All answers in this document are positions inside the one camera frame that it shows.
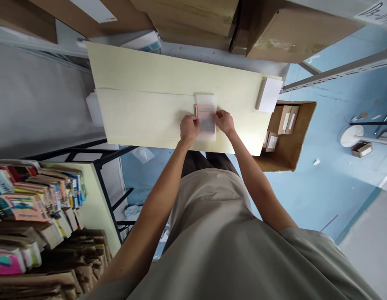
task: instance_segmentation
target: concrete floor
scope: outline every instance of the concrete floor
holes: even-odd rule
[[[308,62],[325,71],[382,51],[386,46],[387,32],[366,26]],[[292,64],[286,84],[308,76],[307,71]],[[378,114],[386,115],[387,67],[285,93],[279,99],[317,101],[317,108],[296,171],[267,173],[266,176],[298,226],[323,230],[337,239],[387,175],[387,145],[374,143],[373,152],[359,159],[351,155],[350,148],[337,142],[341,129],[361,112],[368,114],[366,121]],[[375,128],[367,128],[367,135],[371,136]],[[126,187],[135,188],[128,197],[129,204],[144,202],[172,153],[169,149],[150,150],[155,158],[144,165],[132,154],[122,157]],[[239,170],[234,155],[229,157]],[[317,158],[321,163],[314,166]],[[259,217],[253,204],[252,209]]]

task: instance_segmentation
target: white label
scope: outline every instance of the white label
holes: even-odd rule
[[[378,25],[384,24],[387,22],[387,3],[379,1],[353,18]]]
[[[289,119],[289,113],[287,113],[287,114],[285,115],[284,124],[283,124],[283,126],[282,126],[282,129],[283,129],[283,130],[286,130],[286,126],[288,125],[288,119]]]
[[[365,151],[361,153],[362,157],[365,156],[366,154],[369,154],[372,151],[371,147],[368,147]]]
[[[101,0],[70,0],[98,23],[117,21]]]
[[[289,124],[289,127],[288,127],[289,130],[291,130],[291,128],[292,128],[292,124],[294,123],[294,119],[295,119],[295,114],[292,114],[291,123]]]
[[[277,143],[277,137],[271,137],[268,148],[274,149],[276,147],[276,143]]]

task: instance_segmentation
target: open cardboard box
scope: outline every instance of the open cardboard box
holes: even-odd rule
[[[294,130],[290,135],[278,136],[276,152],[262,151],[260,156],[253,158],[264,172],[295,171],[316,102],[277,101],[277,105],[300,106]]]

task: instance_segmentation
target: handwritten label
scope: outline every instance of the handwritten label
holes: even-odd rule
[[[379,1],[354,16],[354,19],[382,25],[387,22],[387,4],[384,1]]]

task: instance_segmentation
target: cardboard box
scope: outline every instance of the cardboard box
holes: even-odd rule
[[[373,151],[372,144],[370,142],[359,142],[351,148],[352,155],[362,158]]]
[[[255,1],[246,56],[300,63],[364,26],[284,0]]]
[[[235,26],[232,25],[228,36],[218,35],[202,29],[178,24],[159,15],[149,15],[161,39],[169,43],[206,47],[228,51]]]
[[[230,47],[231,54],[246,55],[253,4],[254,0],[241,0],[239,2],[239,8],[237,9],[239,12],[238,22]]]
[[[260,156],[253,156],[253,158],[264,172],[295,171],[317,103],[315,101],[278,101],[277,104],[299,106],[295,129],[290,135],[278,136],[275,152],[262,151]]]
[[[263,148],[266,148],[268,140],[269,140],[269,132],[266,131],[266,136],[264,137],[264,142],[263,142]]]
[[[0,0],[0,26],[57,44],[55,18],[28,1]]]
[[[285,134],[292,134],[292,132],[294,131],[295,122],[297,120],[298,112],[299,112],[299,106],[293,106],[291,108],[291,113],[289,114],[288,126],[285,130]]]
[[[29,0],[87,38],[154,29],[149,17],[130,0],[100,0],[117,21],[98,23],[70,0]],[[97,0],[90,1],[90,8]]]
[[[228,36],[239,0],[131,0],[150,16]]]
[[[286,129],[288,128],[288,120],[291,114],[291,109],[292,106],[290,105],[276,106],[274,112],[271,114],[267,131],[274,132],[279,135],[285,134]]]
[[[276,152],[278,135],[270,132],[267,138],[266,152]]]

